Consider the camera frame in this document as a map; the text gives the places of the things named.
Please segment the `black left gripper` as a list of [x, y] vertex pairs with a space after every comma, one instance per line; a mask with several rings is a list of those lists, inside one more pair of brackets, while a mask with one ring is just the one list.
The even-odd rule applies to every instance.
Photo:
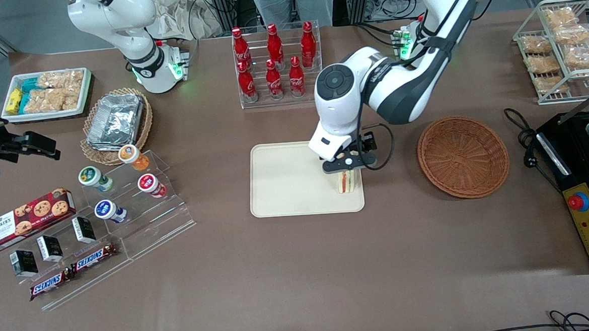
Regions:
[[359, 135], [353, 142], [354, 155], [368, 154], [377, 150], [377, 143], [373, 131]]

